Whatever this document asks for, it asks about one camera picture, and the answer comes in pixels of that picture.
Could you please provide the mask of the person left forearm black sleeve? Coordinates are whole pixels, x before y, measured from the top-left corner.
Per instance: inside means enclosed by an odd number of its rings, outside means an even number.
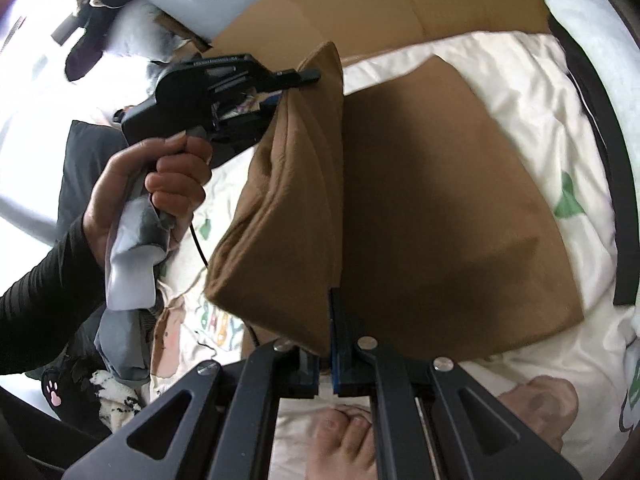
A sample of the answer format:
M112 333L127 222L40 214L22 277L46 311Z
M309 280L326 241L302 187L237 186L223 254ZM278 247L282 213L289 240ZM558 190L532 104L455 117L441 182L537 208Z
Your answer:
M104 299L104 271L77 219L1 297L1 373L54 361Z

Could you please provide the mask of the person left hand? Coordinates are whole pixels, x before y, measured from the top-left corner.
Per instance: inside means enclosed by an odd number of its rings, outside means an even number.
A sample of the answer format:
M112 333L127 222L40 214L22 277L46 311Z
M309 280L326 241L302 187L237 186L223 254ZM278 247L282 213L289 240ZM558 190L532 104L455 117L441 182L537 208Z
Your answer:
M205 200L213 149L203 139L180 132L168 139L146 139L115 154L96 181L82 217L82 229L99 266L105 262L107 237L126 200L130 182L146 173L144 188L152 204L175 218L169 247L175 249L189 229L194 211Z

